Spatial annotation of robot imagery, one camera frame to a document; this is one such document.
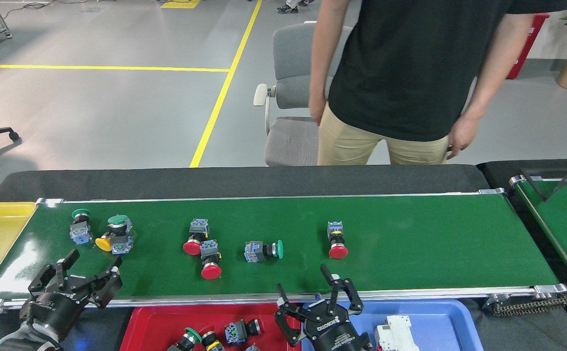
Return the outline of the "person's right hand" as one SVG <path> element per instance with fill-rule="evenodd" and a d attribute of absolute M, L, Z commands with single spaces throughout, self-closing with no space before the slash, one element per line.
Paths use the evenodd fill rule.
<path fill-rule="evenodd" d="M 314 122 L 316 122 L 318 126 L 320 126 L 321 124 L 326 104 L 327 98 L 324 93 L 310 93 L 308 109 L 310 111 L 312 120 L 314 120 Z"/>

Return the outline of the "person's left hand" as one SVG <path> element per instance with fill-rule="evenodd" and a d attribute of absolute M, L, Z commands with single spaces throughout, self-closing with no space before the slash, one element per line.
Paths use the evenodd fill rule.
<path fill-rule="evenodd" d="M 456 157 L 473 142 L 482 116 L 480 113 L 464 113 L 457 119 L 449 133 L 448 160 Z"/>

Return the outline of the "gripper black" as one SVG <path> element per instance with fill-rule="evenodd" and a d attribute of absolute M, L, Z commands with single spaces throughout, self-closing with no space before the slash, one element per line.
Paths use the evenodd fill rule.
<path fill-rule="evenodd" d="M 61 258 L 55 265 L 45 264 L 28 285 L 31 297 L 20 311 L 20 322 L 31 316 L 36 324 L 48 329 L 57 335 L 62 342 L 79 315 L 83 307 L 90 303 L 98 308 L 105 308 L 110 300 L 122 287 L 118 268 L 121 266 L 121 257 L 116 257 L 105 271 L 89 278 L 77 278 L 75 289 L 72 285 L 66 286 L 67 270 L 80 257 L 78 249 L 73 249 L 65 258 Z M 57 284 L 49 285 L 52 278 L 57 278 Z"/>
<path fill-rule="evenodd" d="M 363 302 L 350 278 L 341 278 L 330 273 L 326 264 L 321 264 L 320 271 L 325 280 L 332 287 L 332 293 L 327 305 L 305 305 L 290 302 L 281 284 L 277 284 L 279 299 L 274 319 L 286 337 L 291 347 L 296 347 L 303 338 L 307 338 L 315 351 L 373 351 L 370 336 L 364 332 L 358 334 L 349 314 L 360 314 L 363 311 Z M 348 296 L 350 306 L 345 309 L 337 305 L 339 291 Z M 320 317 L 314 320 L 314 313 Z M 287 317 L 304 322 L 303 331 L 290 326 Z"/>

